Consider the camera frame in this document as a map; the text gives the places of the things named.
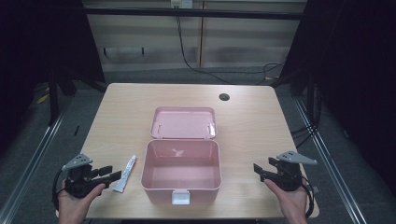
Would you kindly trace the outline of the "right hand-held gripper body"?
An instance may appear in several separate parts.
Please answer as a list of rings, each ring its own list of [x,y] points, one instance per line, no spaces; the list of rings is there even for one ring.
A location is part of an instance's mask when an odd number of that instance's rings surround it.
[[[302,185],[301,164],[317,165],[318,162],[298,152],[287,151],[275,157],[279,164],[275,166],[277,180],[275,183],[285,191],[295,191]]]

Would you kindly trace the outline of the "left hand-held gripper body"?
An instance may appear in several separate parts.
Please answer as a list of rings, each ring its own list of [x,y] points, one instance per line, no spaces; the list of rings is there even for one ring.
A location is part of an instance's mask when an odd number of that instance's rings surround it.
[[[97,170],[93,170],[92,159],[83,153],[78,154],[62,167],[67,172],[64,190],[76,198],[85,198],[94,188],[104,184],[101,179],[95,179]]]

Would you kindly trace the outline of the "white ointment tube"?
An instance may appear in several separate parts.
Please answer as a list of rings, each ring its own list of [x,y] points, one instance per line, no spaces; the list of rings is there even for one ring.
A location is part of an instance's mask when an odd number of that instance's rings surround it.
[[[119,193],[123,193],[124,189],[126,187],[128,178],[130,173],[133,170],[134,164],[136,161],[136,155],[133,155],[127,162],[125,169],[123,170],[122,174],[121,174],[121,178],[118,181],[118,183],[112,188],[114,191],[119,192]]]

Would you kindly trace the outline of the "pink plastic box with lid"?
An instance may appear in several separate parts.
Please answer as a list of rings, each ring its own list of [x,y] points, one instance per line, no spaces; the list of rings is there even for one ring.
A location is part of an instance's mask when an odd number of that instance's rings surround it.
[[[153,203],[213,203],[222,183],[218,129],[210,107],[158,107],[141,185]]]

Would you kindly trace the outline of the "person's left hand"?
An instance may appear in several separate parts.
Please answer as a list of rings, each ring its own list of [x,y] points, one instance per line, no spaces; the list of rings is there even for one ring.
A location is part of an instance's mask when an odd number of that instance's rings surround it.
[[[102,193],[105,186],[99,184],[84,198],[76,198],[67,191],[61,191],[58,194],[59,224],[82,224],[93,200]]]

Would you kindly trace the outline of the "person's right hand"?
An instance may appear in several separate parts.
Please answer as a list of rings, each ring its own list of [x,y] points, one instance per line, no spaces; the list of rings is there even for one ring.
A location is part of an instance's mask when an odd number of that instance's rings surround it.
[[[308,224],[305,216],[307,193],[303,187],[295,191],[284,191],[272,180],[265,179],[264,184],[277,197],[287,224]]]

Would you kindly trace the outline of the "black metal stand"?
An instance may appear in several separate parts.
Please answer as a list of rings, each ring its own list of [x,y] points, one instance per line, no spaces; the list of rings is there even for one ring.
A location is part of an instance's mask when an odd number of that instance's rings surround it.
[[[72,96],[77,91],[69,71],[64,66],[55,66],[49,71],[49,126],[51,126],[60,115],[58,90],[61,90],[65,96]]]

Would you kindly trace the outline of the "dark curtain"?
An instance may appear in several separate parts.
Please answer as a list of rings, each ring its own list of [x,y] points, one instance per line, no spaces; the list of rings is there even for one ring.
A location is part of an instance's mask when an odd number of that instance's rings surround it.
[[[17,135],[34,88],[55,76],[105,80],[82,0],[0,0],[0,154]]]
[[[281,76],[315,80],[396,197],[396,0],[306,0]]]

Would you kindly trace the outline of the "black horizontal metal bar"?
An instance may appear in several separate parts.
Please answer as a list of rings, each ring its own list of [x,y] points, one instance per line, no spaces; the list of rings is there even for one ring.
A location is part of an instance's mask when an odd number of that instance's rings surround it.
[[[185,9],[185,8],[134,8],[134,7],[93,7],[83,8],[86,14],[94,15],[122,15],[122,16],[169,16],[196,18],[232,18],[232,19],[262,19],[299,21],[305,17],[304,13],[215,10],[215,9]]]

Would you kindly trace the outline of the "metal floor rail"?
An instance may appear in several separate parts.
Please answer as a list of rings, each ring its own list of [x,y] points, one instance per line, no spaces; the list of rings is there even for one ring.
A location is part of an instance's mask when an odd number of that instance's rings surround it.
[[[311,124],[303,100],[301,98],[296,98],[294,102],[352,222],[354,224],[368,224],[360,206],[347,186],[345,179],[342,177],[318,129],[314,128]]]
[[[68,107],[69,104],[63,105],[51,119],[49,107],[35,105],[22,118],[17,136],[0,160],[0,224],[12,224],[40,166],[46,162]]]

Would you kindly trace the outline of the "white wall power outlet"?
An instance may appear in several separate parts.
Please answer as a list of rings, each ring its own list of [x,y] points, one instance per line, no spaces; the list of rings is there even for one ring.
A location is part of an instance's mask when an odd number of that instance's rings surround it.
[[[170,0],[171,8],[193,9],[192,0]]]

